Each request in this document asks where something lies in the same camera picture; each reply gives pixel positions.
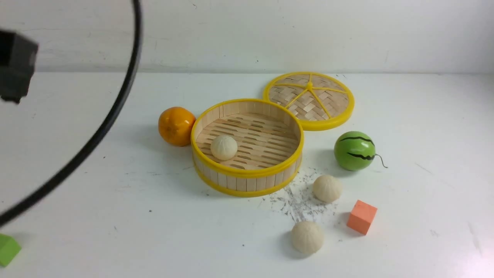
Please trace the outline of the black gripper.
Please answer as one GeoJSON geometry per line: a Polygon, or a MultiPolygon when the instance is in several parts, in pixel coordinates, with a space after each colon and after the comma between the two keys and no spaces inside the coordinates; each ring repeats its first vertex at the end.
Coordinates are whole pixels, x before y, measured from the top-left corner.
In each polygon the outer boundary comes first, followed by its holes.
{"type": "Polygon", "coordinates": [[[13,30],[0,30],[1,100],[19,104],[35,72],[39,44],[13,30]]]}

